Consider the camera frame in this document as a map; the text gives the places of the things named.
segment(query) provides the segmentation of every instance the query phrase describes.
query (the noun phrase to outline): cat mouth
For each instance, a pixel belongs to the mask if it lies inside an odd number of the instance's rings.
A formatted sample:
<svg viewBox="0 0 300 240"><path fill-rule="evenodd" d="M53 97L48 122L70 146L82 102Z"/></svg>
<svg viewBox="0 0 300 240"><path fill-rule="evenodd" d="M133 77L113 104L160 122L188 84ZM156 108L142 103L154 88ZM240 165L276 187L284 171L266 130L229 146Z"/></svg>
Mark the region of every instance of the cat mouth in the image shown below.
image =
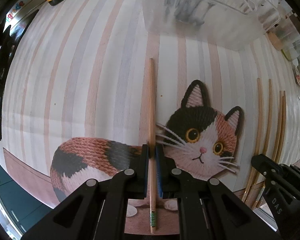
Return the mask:
<svg viewBox="0 0 300 240"><path fill-rule="evenodd" d="M200 154L200 156L199 156L199 157L197 157L197 158L194 158L194 159L192 159L192 160L194 161L194 160L196 160L196 159L199 159L199 161L200 161L202 164L204 164L204 162L201 160L201 156L202 156L202 154Z"/></svg>

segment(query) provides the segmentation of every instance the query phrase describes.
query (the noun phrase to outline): screw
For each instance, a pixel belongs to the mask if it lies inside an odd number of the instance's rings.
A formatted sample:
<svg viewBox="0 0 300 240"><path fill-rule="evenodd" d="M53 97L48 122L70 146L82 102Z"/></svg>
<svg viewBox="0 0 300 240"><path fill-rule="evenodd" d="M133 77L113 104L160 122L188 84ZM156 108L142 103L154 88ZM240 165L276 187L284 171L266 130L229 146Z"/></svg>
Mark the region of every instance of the screw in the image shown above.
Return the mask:
<svg viewBox="0 0 300 240"><path fill-rule="evenodd" d="M174 174L174 175L180 175L181 174L181 170L180 169L177 169L177 168L174 168L174 169L172 169L172 174Z"/></svg>
<svg viewBox="0 0 300 240"><path fill-rule="evenodd" d="M86 184L88 187L93 187L94 185L97 184L97 181L95 179L88 179Z"/></svg>
<svg viewBox="0 0 300 240"><path fill-rule="evenodd" d="M216 178L210 179L210 184L211 184L211 185L216 186L216 185L218 185L219 183L220 183L220 181L219 181L218 179L216 179Z"/></svg>
<svg viewBox="0 0 300 240"><path fill-rule="evenodd" d="M124 171L124 174L126 174L126 175L132 175L134 173L134 170L133 169L126 169L125 171Z"/></svg>

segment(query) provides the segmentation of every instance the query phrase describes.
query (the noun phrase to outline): black pupil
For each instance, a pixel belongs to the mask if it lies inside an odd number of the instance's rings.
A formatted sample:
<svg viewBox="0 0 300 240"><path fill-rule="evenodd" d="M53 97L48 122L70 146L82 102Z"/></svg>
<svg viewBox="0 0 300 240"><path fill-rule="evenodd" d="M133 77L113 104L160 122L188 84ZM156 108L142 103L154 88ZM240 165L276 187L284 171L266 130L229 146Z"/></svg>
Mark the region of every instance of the black pupil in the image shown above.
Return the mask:
<svg viewBox="0 0 300 240"><path fill-rule="evenodd" d="M190 140L196 140L198 137L198 131L196 129L193 129L189 132L188 137Z"/></svg>
<svg viewBox="0 0 300 240"><path fill-rule="evenodd" d="M218 143L218 144L215 146L214 150L215 150L217 153L220 152L220 151L221 151L221 144Z"/></svg>

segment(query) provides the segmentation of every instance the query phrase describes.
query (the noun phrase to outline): cat ear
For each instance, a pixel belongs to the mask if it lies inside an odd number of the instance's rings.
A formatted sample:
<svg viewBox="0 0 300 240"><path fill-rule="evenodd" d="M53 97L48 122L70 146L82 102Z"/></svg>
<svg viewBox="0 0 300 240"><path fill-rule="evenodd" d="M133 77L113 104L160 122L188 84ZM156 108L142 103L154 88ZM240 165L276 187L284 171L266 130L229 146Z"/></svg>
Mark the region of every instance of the cat ear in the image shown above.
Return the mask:
<svg viewBox="0 0 300 240"><path fill-rule="evenodd" d="M237 135L241 127L243 111L240 106L232 108L225 116L225 120L235 130L234 134Z"/></svg>
<svg viewBox="0 0 300 240"><path fill-rule="evenodd" d="M181 107L210 106L205 85L200 80L194 80L189 85L181 101Z"/></svg>

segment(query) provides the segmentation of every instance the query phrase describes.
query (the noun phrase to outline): pink inner ear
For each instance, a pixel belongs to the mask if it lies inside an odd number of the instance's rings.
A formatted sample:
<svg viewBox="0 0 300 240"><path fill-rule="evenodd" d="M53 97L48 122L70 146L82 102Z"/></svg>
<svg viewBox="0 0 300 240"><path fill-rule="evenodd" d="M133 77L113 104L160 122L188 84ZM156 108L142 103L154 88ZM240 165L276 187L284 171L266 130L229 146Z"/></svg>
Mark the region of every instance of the pink inner ear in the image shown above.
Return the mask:
<svg viewBox="0 0 300 240"><path fill-rule="evenodd" d="M194 106L203 106L202 94L199 85L194 87L186 103L186 107Z"/></svg>
<svg viewBox="0 0 300 240"><path fill-rule="evenodd" d="M228 119L228 124L235 130L239 120L239 111L235 111Z"/></svg>

